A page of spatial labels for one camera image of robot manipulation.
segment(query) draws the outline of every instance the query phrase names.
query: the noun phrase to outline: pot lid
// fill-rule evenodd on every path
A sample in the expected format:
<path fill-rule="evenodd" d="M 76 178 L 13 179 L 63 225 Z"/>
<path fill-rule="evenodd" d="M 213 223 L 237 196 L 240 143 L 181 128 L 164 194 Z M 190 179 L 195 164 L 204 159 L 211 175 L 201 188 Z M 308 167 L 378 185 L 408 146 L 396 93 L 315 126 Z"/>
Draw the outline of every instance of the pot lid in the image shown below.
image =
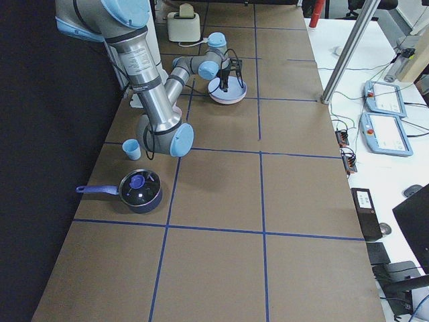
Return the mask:
<path fill-rule="evenodd" d="M 129 206 L 151 203 L 160 191 L 159 176 L 155 172 L 145 169 L 129 173 L 119 185 L 119 196 Z"/>

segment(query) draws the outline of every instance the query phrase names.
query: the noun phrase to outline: light blue cup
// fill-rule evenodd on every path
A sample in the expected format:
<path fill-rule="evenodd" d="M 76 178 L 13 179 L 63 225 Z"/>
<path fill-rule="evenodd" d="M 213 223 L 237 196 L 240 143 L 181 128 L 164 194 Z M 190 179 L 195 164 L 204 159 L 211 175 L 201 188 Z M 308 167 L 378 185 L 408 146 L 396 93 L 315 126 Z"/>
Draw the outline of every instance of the light blue cup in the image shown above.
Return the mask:
<path fill-rule="evenodd" d="M 138 160 L 141 157 L 140 145 L 136 139 L 129 139 L 123 142 L 122 150 L 131 160 Z"/>

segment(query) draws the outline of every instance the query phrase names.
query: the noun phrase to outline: black monitor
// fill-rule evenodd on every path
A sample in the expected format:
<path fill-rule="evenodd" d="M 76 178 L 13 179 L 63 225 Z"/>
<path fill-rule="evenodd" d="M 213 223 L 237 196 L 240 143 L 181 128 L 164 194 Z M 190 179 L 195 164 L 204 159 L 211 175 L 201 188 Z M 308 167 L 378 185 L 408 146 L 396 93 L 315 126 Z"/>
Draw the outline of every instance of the black monitor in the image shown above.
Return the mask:
<path fill-rule="evenodd" d="M 396 221 L 425 273 L 429 269 L 429 184 L 393 209 Z M 420 276 L 413 262 L 373 267 L 395 315 L 412 314 L 429 292 L 429 275 Z M 420 308 L 419 317 L 429 319 L 429 301 Z"/>
<path fill-rule="evenodd" d="M 429 184 L 393 209 L 411 250 L 429 273 Z"/>

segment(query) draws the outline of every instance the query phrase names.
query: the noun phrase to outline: red object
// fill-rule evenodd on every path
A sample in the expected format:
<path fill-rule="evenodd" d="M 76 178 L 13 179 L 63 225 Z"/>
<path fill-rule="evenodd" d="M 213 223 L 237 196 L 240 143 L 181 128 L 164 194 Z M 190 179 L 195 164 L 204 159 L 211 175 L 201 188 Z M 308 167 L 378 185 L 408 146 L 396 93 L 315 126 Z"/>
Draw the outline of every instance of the red object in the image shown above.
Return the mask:
<path fill-rule="evenodd" d="M 310 20 L 310 28 L 315 28 L 317 26 L 317 21 L 319 21 L 320 13 L 322 12 L 324 5 L 324 0 L 316 0 L 314 4 L 313 14 Z"/>

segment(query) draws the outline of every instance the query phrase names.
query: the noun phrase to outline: pot handle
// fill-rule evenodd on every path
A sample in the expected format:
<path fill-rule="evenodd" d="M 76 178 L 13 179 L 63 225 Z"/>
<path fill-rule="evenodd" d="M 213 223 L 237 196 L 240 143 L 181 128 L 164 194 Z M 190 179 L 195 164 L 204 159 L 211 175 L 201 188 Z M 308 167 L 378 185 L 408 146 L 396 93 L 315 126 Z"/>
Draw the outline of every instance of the pot handle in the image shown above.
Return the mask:
<path fill-rule="evenodd" d="M 118 195 L 117 186 L 78 186 L 77 193 L 109 193 L 110 195 Z"/>

